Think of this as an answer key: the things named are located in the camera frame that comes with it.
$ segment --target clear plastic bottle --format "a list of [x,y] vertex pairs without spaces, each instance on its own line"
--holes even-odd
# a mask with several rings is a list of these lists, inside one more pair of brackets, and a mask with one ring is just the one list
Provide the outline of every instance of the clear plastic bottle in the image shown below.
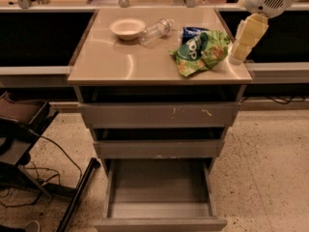
[[151,44],[154,40],[167,35],[174,24],[173,19],[161,19],[155,24],[144,28],[138,36],[140,44],[146,46]]

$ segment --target counter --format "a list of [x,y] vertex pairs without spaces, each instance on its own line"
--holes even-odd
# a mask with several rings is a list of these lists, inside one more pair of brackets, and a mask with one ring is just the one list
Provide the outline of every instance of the counter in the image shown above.
[[0,87],[68,88],[68,66],[93,14],[87,8],[1,8]]
[[[144,47],[138,41],[124,42],[108,29],[109,24],[123,17],[136,17],[147,25],[162,17],[173,18],[175,25],[165,38]],[[89,37],[76,59],[68,78],[72,85],[100,84],[228,84],[251,82],[244,65],[233,66],[227,59],[211,72],[182,77],[169,50],[179,47],[184,26],[199,26],[225,31],[212,8],[101,8]]]

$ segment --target speckled floor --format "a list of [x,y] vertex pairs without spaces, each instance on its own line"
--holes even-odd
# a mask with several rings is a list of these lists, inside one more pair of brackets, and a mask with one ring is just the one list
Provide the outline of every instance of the speckled floor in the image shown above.
[[[96,156],[92,138],[78,113],[60,113],[44,134],[60,144],[84,170]],[[40,140],[31,151],[37,167],[56,169],[61,183],[74,187],[78,170],[52,144]],[[230,128],[224,149],[211,171],[211,189],[224,232],[309,231],[309,106],[246,101]],[[34,176],[34,170],[28,170]],[[54,172],[38,170],[47,179]],[[67,231],[93,232],[102,218],[107,179],[95,170]],[[36,193],[0,190],[6,205],[32,202]],[[69,202],[42,196],[32,206],[0,205],[0,224],[21,226],[36,219],[42,232],[56,231]]]

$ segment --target black chair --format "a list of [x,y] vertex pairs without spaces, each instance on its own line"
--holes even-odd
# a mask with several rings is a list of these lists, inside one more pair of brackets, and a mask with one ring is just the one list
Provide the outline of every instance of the black chair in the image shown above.
[[47,101],[18,101],[14,94],[5,92],[0,97],[0,187],[41,191],[51,199],[66,196],[70,204],[58,227],[65,231],[94,168],[100,164],[91,159],[76,188],[44,184],[31,176],[23,165],[30,161],[30,151],[52,123],[58,111]]

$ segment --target green snack bag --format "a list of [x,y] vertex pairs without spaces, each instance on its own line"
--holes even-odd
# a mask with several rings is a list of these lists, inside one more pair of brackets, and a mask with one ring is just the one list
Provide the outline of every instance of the green snack bag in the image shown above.
[[228,55],[227,34],[219,30],[201,33],[170,54],[175,56],[179,72],[189,76],[198,71],[208,71]]

